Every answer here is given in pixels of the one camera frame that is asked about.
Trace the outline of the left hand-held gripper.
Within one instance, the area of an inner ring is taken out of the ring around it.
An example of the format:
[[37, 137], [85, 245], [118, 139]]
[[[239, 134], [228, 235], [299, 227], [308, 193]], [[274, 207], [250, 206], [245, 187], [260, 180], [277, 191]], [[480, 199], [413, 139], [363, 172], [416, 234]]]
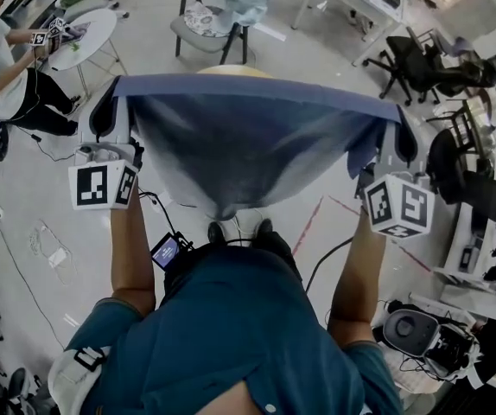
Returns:
[[126, 209], [130, 204], [144, 147], [130, 143], [128, 102], [113, 93], [114, 86], [102, 86], [79, 109], [81, 146], [68, 168], [75, 210]]

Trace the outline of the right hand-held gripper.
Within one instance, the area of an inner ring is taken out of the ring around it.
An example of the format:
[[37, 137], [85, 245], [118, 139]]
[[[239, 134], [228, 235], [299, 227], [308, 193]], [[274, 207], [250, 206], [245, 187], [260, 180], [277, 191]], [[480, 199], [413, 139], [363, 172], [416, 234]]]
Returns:
[[411, 239], [430, 232], [436, 198], [425, 173], [423, 121], [397, 110], [400, 123], [386, 124], [377, 162], [361, 170], [361, 199], [373, 232]]

